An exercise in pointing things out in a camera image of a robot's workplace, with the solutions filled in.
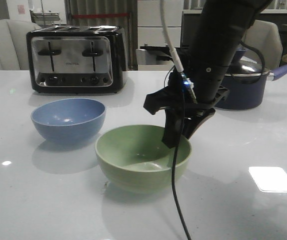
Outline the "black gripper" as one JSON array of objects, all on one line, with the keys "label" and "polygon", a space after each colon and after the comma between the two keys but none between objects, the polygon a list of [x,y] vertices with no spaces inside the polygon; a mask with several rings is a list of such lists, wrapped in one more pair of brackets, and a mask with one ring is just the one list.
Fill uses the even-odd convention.
[{"label": "black gripper", "polygon": [[165,110],[162,142],[169,149],[177,145],[182,131],[190,139],[215,114],[215,105],[229,93],[221,86],[226,72],[226,68],[187,68],[183,73],[175,70],[167,86],[145,97],[143,107],[151,115]]}]

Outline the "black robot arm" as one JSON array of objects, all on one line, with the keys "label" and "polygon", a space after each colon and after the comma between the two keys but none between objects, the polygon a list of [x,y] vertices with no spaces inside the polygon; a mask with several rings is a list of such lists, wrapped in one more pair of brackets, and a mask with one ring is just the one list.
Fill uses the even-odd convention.
[{"label": "black robot arm", "polygon": [[173,148],[189,139],[214,115],[214,106],[229,90],[221,85],[238,45],[269,0],[208,0],[189,48],[180,56],[166,87],[148,94],[143,107],[152,115],[165,111],[162,142]]}]

